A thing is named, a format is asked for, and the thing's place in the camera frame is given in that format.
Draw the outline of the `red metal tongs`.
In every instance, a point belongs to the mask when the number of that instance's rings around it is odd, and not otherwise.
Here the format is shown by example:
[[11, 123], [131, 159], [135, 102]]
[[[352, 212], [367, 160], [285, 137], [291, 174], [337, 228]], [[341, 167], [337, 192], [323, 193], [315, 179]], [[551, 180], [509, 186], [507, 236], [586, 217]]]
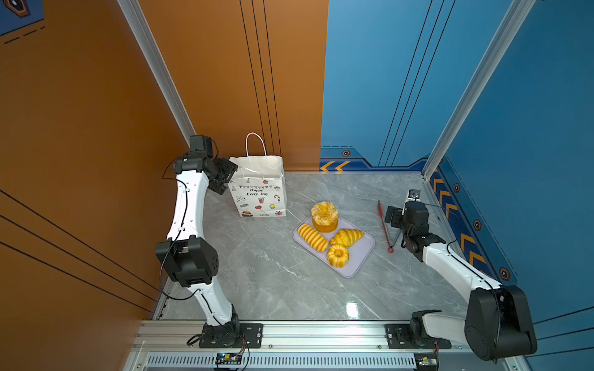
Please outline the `red metal tongs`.
[[402, 230], [398, 229], [398, 233], [396, 235], [396, 237], [393, 239], [390, 238], [389, 233], [388, 233], [388, 225], [391, 226], [391, 224], [393, 222], [399, 221], [399, 216], [396, 215], [397, 212], [401, 212], [402, 209], [401, 208], [397, 208], [397, 207], [387, 207], [386, 209], [386, 213], [387, 216], [385, 216], [384, 210], [383, 210], [383, 206], [381, 204], [381, 201], [377, 202], [377, 208], [379, 211], [379, 215], [381, 218], [381, 225], [384, 229], [385, 232], [385, 238], [387, 240], [388, 243], [388, 253], [392, 254], [394, 253], [394, 245], [395, 243], [398, 241], [398, 239], [402, 236]]

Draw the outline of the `white printed paper bag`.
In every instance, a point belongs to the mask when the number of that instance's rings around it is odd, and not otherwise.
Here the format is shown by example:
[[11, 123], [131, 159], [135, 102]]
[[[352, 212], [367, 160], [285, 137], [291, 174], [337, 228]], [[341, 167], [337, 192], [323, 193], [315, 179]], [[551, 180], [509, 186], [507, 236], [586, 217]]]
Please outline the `white printed paper bag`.
[[[257, 137], [264, 150], [262, 156], [249, 154], [248, 140]], [[263, 138], [251, 132], [245, 140], [246, 156], [231, 157], [238, 170], [229, 189], [241, 217], [284, 217], [287, 214], [286, 179], [283, 159], [269, 156]]]

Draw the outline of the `crumb topped round bread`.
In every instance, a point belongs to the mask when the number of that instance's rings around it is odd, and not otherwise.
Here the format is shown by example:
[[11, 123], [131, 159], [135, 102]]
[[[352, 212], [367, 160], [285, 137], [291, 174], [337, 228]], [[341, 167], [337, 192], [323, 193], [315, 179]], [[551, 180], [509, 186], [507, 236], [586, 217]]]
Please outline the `crumb topped round bread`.
[[340, 214], [331, 202], [317, 203], [311, 210], [311, 216], [314, 228], [320, 233], [330, 233], [338, 227]]

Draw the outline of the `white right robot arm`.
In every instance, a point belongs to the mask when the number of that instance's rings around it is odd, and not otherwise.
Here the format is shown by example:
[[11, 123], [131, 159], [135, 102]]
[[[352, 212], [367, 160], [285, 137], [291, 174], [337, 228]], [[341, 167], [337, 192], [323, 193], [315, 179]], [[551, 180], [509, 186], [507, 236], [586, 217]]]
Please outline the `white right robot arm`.
[[537, 352], [526, 294], [517, 286], [490, 278], [452, 252], [450, 243], [430, 232], [424, 203], [408, 199], [402, 208], [388, 207], [382, 216], [402, 233], [401, 246], [445, 278], [468, 304], [465, 318], [439, 310], [413, 313], [410, 338], [416, 346], [444, 339], [469, 346], [486, 361]]

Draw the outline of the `small bundt bread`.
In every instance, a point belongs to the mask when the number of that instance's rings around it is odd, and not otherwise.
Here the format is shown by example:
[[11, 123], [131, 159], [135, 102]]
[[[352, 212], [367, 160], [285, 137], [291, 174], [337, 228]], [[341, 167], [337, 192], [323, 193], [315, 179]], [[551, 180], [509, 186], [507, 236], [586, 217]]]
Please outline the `small bundt bread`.
[[350, 253], [347, 247], [342, 245], [332, 245], [327, 252], [327, 260], [330, 266], [343, 268], [349, 264]]

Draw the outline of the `striped long bread loaf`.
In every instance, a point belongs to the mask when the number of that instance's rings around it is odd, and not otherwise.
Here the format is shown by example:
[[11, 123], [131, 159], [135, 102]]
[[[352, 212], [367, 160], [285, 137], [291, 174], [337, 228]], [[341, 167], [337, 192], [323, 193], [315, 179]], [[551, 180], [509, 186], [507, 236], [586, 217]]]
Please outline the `striped long bread loaf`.
[[304, 241], [315, 251], [323, 253], [329, 247], [329, 241], [318, 230], [309, 224], [303, 224], [298, 233]]

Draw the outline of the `yellow croissant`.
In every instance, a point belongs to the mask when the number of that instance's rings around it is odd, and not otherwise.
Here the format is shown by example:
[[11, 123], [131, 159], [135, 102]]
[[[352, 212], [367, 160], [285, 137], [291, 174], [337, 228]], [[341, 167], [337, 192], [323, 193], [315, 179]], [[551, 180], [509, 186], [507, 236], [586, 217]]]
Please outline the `yellow croissant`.
[[349, 248], [356, 244], [363, 237], [364, 232], [362, 230], [343, 229], [339, 230], [337, 234], [330, 240], [330, 244], [338, 244]]

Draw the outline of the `right controller board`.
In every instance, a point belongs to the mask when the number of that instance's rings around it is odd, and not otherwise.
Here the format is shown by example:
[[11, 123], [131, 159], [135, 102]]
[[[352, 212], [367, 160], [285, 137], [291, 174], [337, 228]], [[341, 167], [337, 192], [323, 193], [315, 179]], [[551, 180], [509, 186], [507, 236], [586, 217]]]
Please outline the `right controller board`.
[[437, 355], [415, 353], [414, 359], [417, 371], [439, 370], [439, 357]]

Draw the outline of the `left controller board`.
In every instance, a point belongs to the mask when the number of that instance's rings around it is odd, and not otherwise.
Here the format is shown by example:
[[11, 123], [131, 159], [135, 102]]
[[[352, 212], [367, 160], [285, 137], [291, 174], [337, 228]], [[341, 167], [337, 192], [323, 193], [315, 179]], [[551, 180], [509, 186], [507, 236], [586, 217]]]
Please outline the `left controller board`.
[[215, 366], [237, 368], [243, 364], [242, 352], [218, 352], [215, 358]]

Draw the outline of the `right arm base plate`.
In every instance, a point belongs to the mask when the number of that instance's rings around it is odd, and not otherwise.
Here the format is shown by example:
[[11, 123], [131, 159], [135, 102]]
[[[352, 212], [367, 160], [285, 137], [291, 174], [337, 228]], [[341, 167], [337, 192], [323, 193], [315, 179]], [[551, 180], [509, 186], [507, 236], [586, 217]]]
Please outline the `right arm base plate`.
[[410, 324], [389, 323], [384, 326], [389, 349], [451, 349], [452, 343], [445, 339], [415, 335]]

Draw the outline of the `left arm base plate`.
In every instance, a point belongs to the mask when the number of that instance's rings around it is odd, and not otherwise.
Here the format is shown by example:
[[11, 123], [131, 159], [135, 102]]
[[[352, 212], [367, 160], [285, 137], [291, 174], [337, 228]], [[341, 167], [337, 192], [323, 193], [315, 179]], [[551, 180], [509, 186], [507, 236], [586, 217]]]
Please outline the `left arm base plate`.
[[262, 323], [244, 322], [225, 326], [203, 327], [203, 334], [197, 343], [200, 348], [242, 348], [259, 349], [263, 338]]

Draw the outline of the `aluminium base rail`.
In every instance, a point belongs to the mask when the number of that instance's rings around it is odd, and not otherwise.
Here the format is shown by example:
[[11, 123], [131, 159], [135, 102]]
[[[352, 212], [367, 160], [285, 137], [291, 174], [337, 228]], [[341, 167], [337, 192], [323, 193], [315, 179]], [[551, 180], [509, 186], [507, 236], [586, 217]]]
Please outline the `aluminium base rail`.
[[[439, 357], [439, 370], [529, 370], [525, 357], [497, 362], [476, 357], [469, 346], [451, 349], [389, 349], [386, 321], [264, 321], [259, 349], [188, 346], [201, 321], [145, 321], [125, 370], [416, 370], [414, 354]], [[218, 352], [242, 352], [237, 368], [215, 366]]]

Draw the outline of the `aluminium corner post left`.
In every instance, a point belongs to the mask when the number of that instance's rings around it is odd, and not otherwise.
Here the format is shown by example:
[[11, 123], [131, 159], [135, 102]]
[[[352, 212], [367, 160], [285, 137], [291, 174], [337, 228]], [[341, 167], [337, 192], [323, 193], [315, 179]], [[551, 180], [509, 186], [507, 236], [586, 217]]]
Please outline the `aluminium corner post left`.
[[179, 95], [170, 71], [162, 56], [149, 23], [145, 18], [144, 12], [139, 1], [136, 0], [118, 0], [120, 9], [139, 45], [143, 56], [153, 76], [159, 85], [163, 97], [168, 104], [170, 111], [175, 118], [179, 130], [184, 137], [187, 145], [190, 145], [190, 137], [196, 134], [190, 116]]

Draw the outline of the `aluminium corner post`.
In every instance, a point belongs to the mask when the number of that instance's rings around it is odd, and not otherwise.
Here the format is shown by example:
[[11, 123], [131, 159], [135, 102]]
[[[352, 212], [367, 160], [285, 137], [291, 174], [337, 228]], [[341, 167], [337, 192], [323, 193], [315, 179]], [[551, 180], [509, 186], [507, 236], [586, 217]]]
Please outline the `aluminium corner post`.
[[422, 170], [422, 178], [425, 181], [429, 181], [437, 170], [534, 4], [535, 0], [511, 2]]
[[159, 85], [163, 97], [168, 104], [170, 111], [175, 118], [179, 130], [184, 137], [187, 145], [190, 145], [190, 137], [196, 134], [190, 116], [179, 95], [170, 71], [162, 56], [149, 23], [145, 18], [144, 12], [139, 1], [136, 0], [118, 0], [120, 9], [139, 45], [143, 56], [153, 76]]

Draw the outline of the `aluminium corner post right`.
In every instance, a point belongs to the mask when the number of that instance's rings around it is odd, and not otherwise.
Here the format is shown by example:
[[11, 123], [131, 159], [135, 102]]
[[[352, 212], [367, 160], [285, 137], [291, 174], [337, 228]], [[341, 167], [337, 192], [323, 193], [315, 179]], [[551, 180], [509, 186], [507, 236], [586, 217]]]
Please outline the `aluminium corner post right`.
[[437, 170], [534, 4], [535, 0], [511, 2], [422, 170], [422, 178], [425, 181], [429, 181]]

